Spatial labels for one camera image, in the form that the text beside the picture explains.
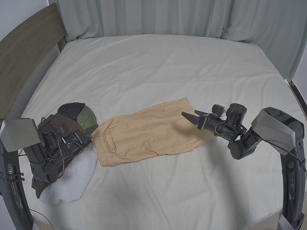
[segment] white bed sheet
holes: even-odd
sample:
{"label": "white bed sheet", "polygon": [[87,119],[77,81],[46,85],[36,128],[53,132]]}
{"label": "white bed sheet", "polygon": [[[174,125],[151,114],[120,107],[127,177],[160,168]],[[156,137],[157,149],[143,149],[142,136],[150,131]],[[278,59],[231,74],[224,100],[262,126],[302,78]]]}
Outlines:
{"label": "white bed sheet", "polygon": [[[258,46],[171,35],[69,42],[23,117],[38,124],[62,104],[83,102],[100,124],[184,97],[195,109],[207,112],[213,104],[245,105],[247,128],[268,106],[306,125],[291,90]],[[83,196],[54,206],[36,199],[29,162],[21,157],[20,164],[30,208],[62,230],[241,229],[282,208],[279,153],[265,143],[242,160],[231,157],[226,140],[213,137],[180,155],[113,167],[97,162]]]}

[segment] gray curtain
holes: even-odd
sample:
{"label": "gray curtain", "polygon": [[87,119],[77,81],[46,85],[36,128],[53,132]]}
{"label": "gray curtain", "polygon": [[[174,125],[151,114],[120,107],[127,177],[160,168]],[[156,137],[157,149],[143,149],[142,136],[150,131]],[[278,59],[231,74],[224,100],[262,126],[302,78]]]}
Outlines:
{"label": "gray curtain", "polygon": [[67,40],[176,34],[258,45],[290,81],[307,40],[307,0],[49,0]]}

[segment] headboard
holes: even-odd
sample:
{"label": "headboard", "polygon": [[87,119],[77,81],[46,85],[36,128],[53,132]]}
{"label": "headboard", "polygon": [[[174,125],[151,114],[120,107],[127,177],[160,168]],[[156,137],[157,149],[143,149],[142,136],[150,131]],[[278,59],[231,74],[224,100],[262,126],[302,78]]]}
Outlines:
{"label": "headboard", "polygon": [[58,9],[53,3],[22,22],[0,41],[0,119],[12,117],[10,112],[18,98],[24,95],[23,88],[33,82],[33,74],[56,44],[62,51],[66,44],[65,35]]}

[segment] cargo pocket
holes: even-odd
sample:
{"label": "cargo pocket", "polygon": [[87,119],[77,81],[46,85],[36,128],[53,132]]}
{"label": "cargo pocket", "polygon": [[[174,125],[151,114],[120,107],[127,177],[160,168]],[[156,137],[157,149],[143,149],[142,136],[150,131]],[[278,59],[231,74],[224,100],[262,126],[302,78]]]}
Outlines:
{"label": "cargo pocket", "polygon": [[144,131],[140,121],[120,123],[110,129],[117,153],[144,146],[149,140],[149,135]]}

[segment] bed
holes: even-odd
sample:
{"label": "bed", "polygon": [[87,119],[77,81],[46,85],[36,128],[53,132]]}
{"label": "bed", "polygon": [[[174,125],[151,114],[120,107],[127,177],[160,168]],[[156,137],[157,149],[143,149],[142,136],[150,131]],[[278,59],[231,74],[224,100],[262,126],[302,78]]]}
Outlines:
{"label": "bed", "polygon": [[[68,42],[22,117],[39,124],[62,104],[83,102],[101,124],[184,97],[206,112],[213,104],[240,103],[248,109],[243,122],[248,128],[268,106],[307,125],[292,91],[258,46],[176,35]],[[36,198],[29,161],[19,160],[30,208],[61,230],[243,229],[282,208],[280,157],[265,143],[242,160],[232,158],[227,141],[213,137],[180,155],[113,167],[97,162],[83,196],[53,206]]]}

